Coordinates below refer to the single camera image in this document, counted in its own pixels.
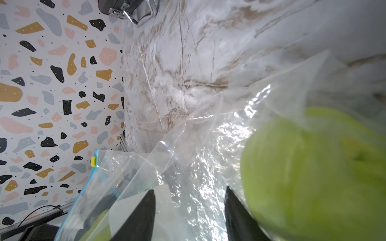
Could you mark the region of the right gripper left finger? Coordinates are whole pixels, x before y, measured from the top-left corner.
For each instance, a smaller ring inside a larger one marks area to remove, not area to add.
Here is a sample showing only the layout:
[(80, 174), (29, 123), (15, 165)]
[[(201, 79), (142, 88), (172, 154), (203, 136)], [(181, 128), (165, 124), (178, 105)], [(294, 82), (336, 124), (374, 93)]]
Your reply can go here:
[(151, 241), (156, 214), (156, 196), (149, 190), (111, 241)]

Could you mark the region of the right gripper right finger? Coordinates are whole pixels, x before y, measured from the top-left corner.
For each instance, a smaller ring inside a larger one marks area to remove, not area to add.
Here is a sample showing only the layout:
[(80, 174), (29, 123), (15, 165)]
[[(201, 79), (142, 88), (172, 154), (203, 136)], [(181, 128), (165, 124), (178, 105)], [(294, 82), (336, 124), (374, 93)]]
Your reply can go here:
[(226, 188), (224, 205), (229, 241), (270, 241), (229, 186)]

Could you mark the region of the clear blue zip-top bag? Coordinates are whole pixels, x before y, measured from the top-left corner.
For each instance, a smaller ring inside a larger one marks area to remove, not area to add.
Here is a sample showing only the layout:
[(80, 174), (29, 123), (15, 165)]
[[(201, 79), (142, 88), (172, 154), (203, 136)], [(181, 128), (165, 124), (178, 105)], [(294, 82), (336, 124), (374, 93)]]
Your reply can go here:
[[(149, 190), (156, 196), (151, 241), (228, 241), (225, 193), (245, 199), (240, 160), (248, 139), (305, 110), (341, 111), (386, 136), (386, 57), (343, 63), (325, 51), (249, 87), (226, 90), (176, 125), (150, 153), (98, 150), (57, 241), (110, 241)], [(259, 227), (270, 241), (286, 241)]]

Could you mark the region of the green apple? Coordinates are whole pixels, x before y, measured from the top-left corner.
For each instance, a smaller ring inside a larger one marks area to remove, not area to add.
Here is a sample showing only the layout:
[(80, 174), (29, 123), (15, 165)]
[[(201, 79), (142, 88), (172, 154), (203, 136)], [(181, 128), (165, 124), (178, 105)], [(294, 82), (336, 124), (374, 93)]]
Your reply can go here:
[(240, 167), (255, 219), (287, 241), (386, 238), (386, 137), (341, 111), (273, 118), (248, 139)]

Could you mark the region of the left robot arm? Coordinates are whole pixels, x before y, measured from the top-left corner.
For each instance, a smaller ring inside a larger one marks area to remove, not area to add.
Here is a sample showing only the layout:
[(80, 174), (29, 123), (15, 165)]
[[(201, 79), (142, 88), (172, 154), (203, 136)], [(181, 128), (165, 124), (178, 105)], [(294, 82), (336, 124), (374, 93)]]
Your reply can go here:
[(74, 202), (65, 205), (44, 205), (21, 222), (1, 231), (2, 241), (53, 241)]

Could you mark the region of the black briefcase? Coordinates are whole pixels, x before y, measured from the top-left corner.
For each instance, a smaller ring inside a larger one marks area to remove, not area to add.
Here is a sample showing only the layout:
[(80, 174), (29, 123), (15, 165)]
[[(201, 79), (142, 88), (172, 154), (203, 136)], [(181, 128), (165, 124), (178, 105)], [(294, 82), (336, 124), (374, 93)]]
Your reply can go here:
[(137, 28), (157, 15), (156, 1), (150, 0), (99, 0), (98, 7), (102, 14), (128, 20)]

